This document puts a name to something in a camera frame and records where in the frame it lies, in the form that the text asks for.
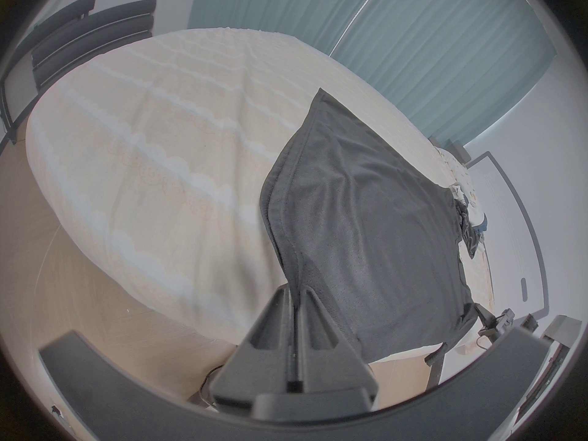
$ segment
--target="floor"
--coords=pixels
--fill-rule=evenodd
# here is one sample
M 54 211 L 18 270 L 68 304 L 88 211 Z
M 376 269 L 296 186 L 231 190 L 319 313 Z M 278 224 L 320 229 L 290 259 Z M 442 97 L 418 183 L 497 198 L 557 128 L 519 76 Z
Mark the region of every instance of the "floor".
M 79 439 L 92 436 L 65 406 L 38 349 L 70 329 L 155 389 L 187 400 L 234 346 L 209 341 L 130 297 L 62 229 L 26 160 L 25 126 L 0 155 L 0 337 L 7 359 L 44 408 L 55 405 Z M 422 358 L 372 364 L 379 407 L 422 393 Z

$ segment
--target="bed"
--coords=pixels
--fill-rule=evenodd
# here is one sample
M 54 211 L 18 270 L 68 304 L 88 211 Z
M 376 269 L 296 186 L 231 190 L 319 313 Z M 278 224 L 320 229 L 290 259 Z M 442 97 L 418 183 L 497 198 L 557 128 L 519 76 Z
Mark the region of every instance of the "bed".
M 351 71 L 291 36 L 237 29 L 168 33 L 77 67 L 35 106 L 26 153 L 90 260 L 143 304 L 238 344 L 285 282 L 259 195 L 319 88 L 429 180 L 455 183 L 439 151 Z M 483 244 L 470 259 L 461 243 L 460 258 L 473 300 L 493 311 Z

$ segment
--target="teal curtain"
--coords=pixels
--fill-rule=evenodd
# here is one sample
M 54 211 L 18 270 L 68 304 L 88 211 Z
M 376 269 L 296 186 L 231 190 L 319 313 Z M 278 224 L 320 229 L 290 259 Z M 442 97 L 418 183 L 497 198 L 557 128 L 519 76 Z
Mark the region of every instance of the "teal curtain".
M 332 53 L 442 145 L 488 128 L 556 54 L 526 0 L 365 2 L 194 0 L 189 27 L 281 32 Z
M 194 0 L 188 27 L 279 32 L 328 54 L 364 1 Z

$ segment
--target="mattress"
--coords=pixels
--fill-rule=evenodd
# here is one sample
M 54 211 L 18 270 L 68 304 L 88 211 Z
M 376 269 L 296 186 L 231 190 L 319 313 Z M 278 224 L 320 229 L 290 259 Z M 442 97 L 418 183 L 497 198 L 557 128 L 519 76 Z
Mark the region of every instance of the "mattress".
M 222 28 L 138 41 L 72 70 L 34 108 L 27 157 L 90 260 L 150 308 L 238 344 L 285 282 L 259 195 L 319 88 L 432 182 L 455 183 L 408 119 L 338 62 L 291 36 Z M 460 257 L 472 298 L 491 309 L 483 251 L 470 259 L 461 243 Z

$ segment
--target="headboard gray trim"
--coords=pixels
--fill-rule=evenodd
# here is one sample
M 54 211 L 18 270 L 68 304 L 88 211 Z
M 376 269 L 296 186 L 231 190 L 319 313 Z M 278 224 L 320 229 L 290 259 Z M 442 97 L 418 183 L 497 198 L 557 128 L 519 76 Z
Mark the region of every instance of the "headboard gray trim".
M 525 223 L 527 224 L 527 228 L 529 229 L 529 233 L 531 234 L 531 239 L 533 240 L 533 246 L 535 247 L 535 254 L 537 254 L 537 261 L 539 262 L 539 272 L 541 274 L 541 287 L 543 288 L 543 308 L 539 309 L 536 312 L 533 312 L 533 316 L 536 320 L 542 319 L 543 317 L 547 317 L 549 314 L 549 294 L 548 294 L 548 277 L 547 273 L 545 272 L 545 263 L 543 261 L 543 255 L 541 253 L 541 247 L 539 246 L 539 239 L 537 239 L 537 234 L 535 233 L 535 229 L 533 228 L 533 223 L 531 223 L 531 218 L 525 209 L 525 205 L 523 201 L 520 199 L 515 187 L 513 186 L 512 182 L 510 181 L 509 177 L 506 176 L 506 173 L 500 166 L 500 164 L 496 161 L 496 159 L 492 156 L 490 152 L 484 152 L 478 158 L 475 158 L 471 162 L 467 164 L 467 168 L 471 168 L 472 166 L 476 165 L 478 162 L 483 160 L 484 158 L 489 158 L 490 161 L 494 164 L 498 173 L 502 176 L 504 182 L 511 190 L 511 193 L 514 197 L 514 200 L 518 204 L 518 208 L 520 209 L 523 217 L 525 218 Z M 525 319 L 525 316 L 522 316 L 514 321 L 515 325 L 519 322 L 522 322 Z

